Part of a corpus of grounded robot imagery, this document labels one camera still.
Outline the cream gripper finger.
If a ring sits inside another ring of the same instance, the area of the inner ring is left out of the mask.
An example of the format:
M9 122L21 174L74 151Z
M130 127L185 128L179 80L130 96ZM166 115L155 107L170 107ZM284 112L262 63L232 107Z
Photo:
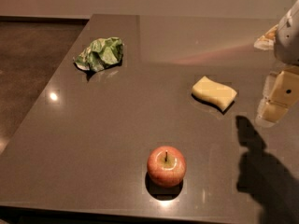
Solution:
M254 42L254 48L260 50L273 50L277 29L278 29L278 25L276 24L271 29L269 29L265 34L260 36Z
M298 100L299 67L287 66L279 73L271 72L264 83L256 123L278 123Z

